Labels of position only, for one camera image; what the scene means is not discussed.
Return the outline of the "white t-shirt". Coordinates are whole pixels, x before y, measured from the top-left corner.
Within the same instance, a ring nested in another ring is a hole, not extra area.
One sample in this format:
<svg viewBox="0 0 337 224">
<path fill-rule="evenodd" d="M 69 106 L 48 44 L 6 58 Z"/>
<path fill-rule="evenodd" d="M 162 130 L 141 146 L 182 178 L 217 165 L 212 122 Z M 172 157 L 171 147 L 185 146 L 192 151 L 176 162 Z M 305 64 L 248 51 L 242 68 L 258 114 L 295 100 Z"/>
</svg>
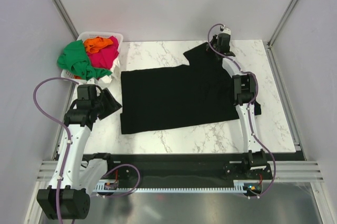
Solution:
<svg viewBox="0 0 337 224">
<path fill-rule="evenodd" d="M 98 82 L 103 84 L 104 87 L 107 87 L 112 82 L 121 81 L 121 63 L 120 59 L 116 58 L 113 61 L 112 68 L 110 69 L 111 74 L 108 76 L 102 77 Z"/>
</svg>

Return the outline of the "white plastic basket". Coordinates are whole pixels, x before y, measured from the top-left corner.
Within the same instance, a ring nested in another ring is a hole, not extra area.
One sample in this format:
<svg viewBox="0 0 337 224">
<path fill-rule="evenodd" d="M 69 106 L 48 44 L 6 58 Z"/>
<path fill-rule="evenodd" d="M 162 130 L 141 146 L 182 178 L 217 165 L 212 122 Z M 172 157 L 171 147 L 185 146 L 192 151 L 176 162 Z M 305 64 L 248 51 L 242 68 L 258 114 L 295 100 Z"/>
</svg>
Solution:
<svg viewBox="0 0 337 224">
<path fill-rule="evenodd" d="M 69 43 L 57 60 L 61 77 L 79 84 L 108 87 L 120 70 L 123 35 L 114 32 L 82 32 Z"/>
</svg>

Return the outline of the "black t-shirt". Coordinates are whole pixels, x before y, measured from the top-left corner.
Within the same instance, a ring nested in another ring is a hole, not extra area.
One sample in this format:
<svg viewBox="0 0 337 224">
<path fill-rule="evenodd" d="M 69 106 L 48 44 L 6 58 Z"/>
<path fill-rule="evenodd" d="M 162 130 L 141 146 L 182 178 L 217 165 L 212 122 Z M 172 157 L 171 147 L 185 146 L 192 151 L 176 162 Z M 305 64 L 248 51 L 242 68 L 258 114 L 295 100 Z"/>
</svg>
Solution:
<svg viewBox="0 0 337 224">
<path fill-rule="evenodd" d="M 167 130 L 239 118 L 252 100 L 252 77 L 231 77 L 203 43 L 183 54 L 188 65 L 121 73 L 122 134 Z"/>
</svg>

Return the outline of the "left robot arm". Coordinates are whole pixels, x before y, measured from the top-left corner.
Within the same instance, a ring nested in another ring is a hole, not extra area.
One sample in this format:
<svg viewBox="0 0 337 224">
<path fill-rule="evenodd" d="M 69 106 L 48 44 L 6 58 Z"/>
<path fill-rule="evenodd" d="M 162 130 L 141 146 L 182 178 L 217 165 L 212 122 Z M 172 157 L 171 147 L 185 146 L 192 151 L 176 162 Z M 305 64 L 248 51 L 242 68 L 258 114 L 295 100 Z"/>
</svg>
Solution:
<svg viewBox="0 0 337 224">
<path fill-rule="evenodd" d="M 107 155 L 92 157 L 86 168 L 81 164 L 95 122 L 121 107 L 108 88 L 95 84 L 78 86 L 77 98 L 61 123 L 66 136 L 55 171 L 48 186 L 40 189 L 36 197 L 48 219 L 59 222 L 85 219 L 90 208 L 90 195 L 98 181 L 114 176 L 115 165 L 107 160 Z"/>
</svg>

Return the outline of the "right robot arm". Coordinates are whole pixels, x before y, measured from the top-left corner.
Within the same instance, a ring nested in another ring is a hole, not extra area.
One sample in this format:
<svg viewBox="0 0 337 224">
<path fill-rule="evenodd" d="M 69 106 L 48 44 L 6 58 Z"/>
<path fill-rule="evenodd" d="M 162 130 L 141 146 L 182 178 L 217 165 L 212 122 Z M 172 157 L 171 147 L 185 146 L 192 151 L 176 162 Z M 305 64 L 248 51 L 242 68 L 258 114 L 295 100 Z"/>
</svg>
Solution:
<svg viewBox="0 0 337 224">
<path fill-rule="evenodd" d="M 257 141 L 255 122 L 255 101 L 258 87 L 251 73 L 245 73 L 235 61 L 235 54 L 230 51 L 231 31 L 221 28 L 209 42 L 209 49 L 222 61 L 222 67 L 232 78 L 233 103 L 239 116 L 244 143 L 244 157 L 241 165 L 242 175 L 254 178 L 260 170 L 267 170 L 267 161 L 263 146 Z"/>
</svg>

